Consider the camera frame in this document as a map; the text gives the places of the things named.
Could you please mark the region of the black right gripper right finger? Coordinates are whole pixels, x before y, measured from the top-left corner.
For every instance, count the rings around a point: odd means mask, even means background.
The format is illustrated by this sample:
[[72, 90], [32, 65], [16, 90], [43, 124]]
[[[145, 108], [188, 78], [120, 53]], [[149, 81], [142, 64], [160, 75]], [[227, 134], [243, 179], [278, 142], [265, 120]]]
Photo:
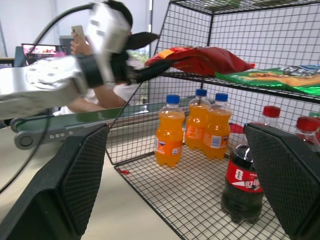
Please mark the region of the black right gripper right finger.
[[259, 123], [243, 131], [264, 194], [291, 240], [320, 240], [320, 153], [298, 136]]

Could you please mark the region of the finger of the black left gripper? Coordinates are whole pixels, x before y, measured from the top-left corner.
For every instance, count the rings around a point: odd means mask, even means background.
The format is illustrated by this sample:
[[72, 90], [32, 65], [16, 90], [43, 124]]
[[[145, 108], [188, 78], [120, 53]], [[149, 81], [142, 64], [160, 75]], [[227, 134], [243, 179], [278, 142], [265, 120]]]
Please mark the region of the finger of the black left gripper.
[[151, 44], [153, 41], [158, 39], [158, 35], [152, 32], [139, 32], [131, 34], [127, 40], [127, 50], [138, 50]]
[[174, 65], [175, 60], [159, 60], [148, 67], [135, 71], [135, 82], [143, 83], [154, 79]]

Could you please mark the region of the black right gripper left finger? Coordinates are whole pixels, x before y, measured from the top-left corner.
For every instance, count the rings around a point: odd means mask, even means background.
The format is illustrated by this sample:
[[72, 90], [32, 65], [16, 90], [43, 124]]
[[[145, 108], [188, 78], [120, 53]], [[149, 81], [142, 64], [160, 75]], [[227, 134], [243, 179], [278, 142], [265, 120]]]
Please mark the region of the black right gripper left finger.
[[0, 223], [0, 240], [81, 240], [100, 189], [107, 124], [69, 136]]

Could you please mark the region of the red chip bag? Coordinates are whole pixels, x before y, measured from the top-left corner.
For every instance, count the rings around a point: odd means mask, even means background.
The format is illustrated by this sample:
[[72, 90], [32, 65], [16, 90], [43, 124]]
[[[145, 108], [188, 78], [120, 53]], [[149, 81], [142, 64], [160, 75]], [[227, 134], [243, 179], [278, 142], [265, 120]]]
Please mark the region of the red chip bag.
[[244, 72], [255, 67], [234, 55], [232, 52], [219, 47], [190, 47], [177, 46], [158, 52], [145, 62], [145, 66], [162, 59], [177, 60], [173, 67], [190, 74], [214, 76]]

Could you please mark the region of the green conveyor belt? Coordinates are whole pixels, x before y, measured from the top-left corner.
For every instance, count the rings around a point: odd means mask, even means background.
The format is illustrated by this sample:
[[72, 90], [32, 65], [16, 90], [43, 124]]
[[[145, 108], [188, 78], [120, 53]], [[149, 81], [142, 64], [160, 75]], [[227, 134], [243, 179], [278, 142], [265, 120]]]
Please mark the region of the green conveyor belt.
[[42, 115], [15, 118], [10, 122], [10, 127], [15, 133], [15, 146], [20, 150], [29, 150], [38, 144], [64, 141], [82, 128], [103, 123], [109, 124], [117, 117], [131, 120], [135, 116], [149, 112], [146, 105], [135, 105], [86, 113]]

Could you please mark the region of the person's bare hand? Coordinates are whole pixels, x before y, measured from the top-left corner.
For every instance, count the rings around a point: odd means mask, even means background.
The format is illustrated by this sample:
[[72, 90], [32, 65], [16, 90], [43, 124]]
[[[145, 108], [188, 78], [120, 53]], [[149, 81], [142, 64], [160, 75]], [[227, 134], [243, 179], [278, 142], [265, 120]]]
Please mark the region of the person's bare hand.
[[72, 55], [91, 55], [93, 50], [88, 42], [88, 39], [74, 36], [74, 40], [70, 42], [70, 49]]

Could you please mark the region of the person in white shirt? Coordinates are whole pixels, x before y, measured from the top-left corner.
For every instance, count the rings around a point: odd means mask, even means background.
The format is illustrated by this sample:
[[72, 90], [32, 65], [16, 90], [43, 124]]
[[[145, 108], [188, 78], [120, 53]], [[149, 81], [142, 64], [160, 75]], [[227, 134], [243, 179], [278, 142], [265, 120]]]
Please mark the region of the person in white shirt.
[[[133, 25], [133, 17], [130, 10], [120, 1], [108, 0], [107, 3], [110, 8], [123, 14], [131, 29]], [[137, 84], [127, 85], [125, 83], [116, 84], [112, 88], [104, 85], [98, 86], [96, 88], [89, 89], [83, 98], [77, 98], [72, 103], [61, 107], [59, 111], [54, 113], [54, 115], [61, 116], [75, 113], [87, 113], [123, 107], [129, 101], [137, 88]]]

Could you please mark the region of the cola bottle red label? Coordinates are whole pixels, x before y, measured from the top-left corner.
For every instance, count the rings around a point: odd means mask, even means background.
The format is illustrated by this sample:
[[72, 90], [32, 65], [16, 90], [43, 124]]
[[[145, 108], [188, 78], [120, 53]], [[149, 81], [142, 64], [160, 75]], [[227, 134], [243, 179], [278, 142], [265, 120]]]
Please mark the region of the cola bottle red label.
[[221, 195], [221, 210], [231, 221], [255, 224], [261, 214], [264, 191], [254, 168], [252, 152], [245, 138], [230, 153], [225, 185]]
[[311, 116], [300, 116], [297, 119], [294, 135], [298, 136], [313, 152], [320, 153], [320, 141], [317, 131], [320, 120]]
[[261, 113], [258, 121], [252, 121], [251, 123], [261, 124], [273, 128], [280, 129], [278, 118], [280, 117], [281, 109], [277, 106], [266, 105]]

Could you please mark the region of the gold smartphone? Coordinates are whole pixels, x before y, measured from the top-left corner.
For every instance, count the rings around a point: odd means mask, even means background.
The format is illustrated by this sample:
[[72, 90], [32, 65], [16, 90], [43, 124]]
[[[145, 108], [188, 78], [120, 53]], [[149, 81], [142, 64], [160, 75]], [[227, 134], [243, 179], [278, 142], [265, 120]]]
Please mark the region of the gold smartphone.
[[73, 36], [73, 40], [78, 43], [78, 42], [85, 42], [86, 37], [84, 33], [84, 29], [82, 25], [74, 25], [71, 27], [71, 34]]

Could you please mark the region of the orange soda bottle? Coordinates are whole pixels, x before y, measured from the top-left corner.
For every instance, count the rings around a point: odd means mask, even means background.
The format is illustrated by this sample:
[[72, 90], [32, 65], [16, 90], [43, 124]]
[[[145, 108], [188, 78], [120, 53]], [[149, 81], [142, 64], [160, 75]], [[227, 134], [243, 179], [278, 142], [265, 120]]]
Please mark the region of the orange soda bottle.
[[231, 132], [229, 120], [232, 110], [228, 105], [228, 94], [215, 94], [215, 102], [208, 109], [207, 116], [202, 151], [209, 160], [214, 158], [221, 160], [228, 149]]
[[180, 97], [166, 96], [166, 104], [158, 111], [159, 126], [155, 133], [154, 154], [157, 163], [171, 168], [181, 159], [185, 113], [179, 107]]
[[211, 107], [207, 100], [207, 90], [199, 88], [195, 98], [188, 104], [189, 115], [186, 119], [185, 144], [190, 149], [202, 150], [205, 127], [208, 121], [208, 110]]

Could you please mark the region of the computer monitor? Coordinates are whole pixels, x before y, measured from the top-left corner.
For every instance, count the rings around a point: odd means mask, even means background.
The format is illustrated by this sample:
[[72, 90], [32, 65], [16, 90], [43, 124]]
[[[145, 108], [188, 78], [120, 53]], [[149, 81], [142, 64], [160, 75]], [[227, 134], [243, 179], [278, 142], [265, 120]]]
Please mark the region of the computer monitor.
[[21, 47], [27, 66], [43, 58], [65, 57], [70, 54], [68, 47], [65, 45], [34, 45], [22, 43]]

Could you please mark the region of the green chip bag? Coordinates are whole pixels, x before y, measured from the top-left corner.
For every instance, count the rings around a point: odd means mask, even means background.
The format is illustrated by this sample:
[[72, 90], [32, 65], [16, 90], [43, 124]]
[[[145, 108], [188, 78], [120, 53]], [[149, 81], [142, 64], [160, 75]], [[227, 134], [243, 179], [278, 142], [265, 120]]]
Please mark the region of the green chip bag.
[[320, 65], [291, 65], [280, 68], [215, 74], [218, 79], [263, 89], [289, 91], [320, 97]]

